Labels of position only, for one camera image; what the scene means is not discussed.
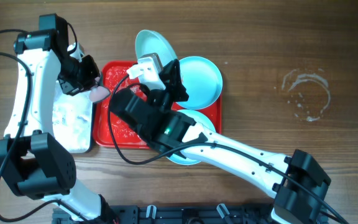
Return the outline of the pink sponge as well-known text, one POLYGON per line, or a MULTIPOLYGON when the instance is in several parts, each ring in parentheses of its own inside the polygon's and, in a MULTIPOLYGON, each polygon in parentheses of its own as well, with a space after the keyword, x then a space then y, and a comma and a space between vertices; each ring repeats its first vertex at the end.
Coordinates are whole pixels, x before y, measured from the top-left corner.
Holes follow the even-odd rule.
POLYGON ((89 100, 92 101, 93 103, 98 103, 100 101, 103 101, 109 95, 110 95, 110 91, 108 88, 104 86, 94 86, 90 90, 89 100))

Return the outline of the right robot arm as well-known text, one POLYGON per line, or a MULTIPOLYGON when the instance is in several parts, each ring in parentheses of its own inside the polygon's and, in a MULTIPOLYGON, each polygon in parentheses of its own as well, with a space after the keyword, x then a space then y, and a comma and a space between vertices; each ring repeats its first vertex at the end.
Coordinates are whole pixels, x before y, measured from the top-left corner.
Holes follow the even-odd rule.
POLYGON ((138 62, 123 80, 132 78, 133 71, 139 69, 156 76, 164 87, 154 88, 139 80, 136 84, 146 96, 142 99, 130 86, 118 83, 109 101, 109 112, 157 151, 156 159, 180 154, 250 182, 273 198, 271 217, 279 223, 316 223, 322 208, 332 210, 324 201, 331 179, 312 155, 298 149, 292 156, 256 149, 173 110, 174 102, 188 99, 180 63, 175 59, 158 72, 153 68, 138 62))

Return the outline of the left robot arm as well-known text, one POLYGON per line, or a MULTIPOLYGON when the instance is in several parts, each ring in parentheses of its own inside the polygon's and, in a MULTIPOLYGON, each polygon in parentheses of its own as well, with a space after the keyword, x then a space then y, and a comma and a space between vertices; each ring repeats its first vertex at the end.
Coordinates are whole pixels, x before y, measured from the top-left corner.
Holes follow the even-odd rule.
POLYGON ((0 182, 18 197, 58 206, 74 222, 118 223, 104 197, 76 178, 73 156, 53 133, 56 87, 69 96, 89 91, 97 103, 109 95, 101 72, 79 43, 69 43, 74 29, 56 14, 41 15, 36 31, 17 33, 11 57, 18 64, 18 82, 0 140, 0 182))

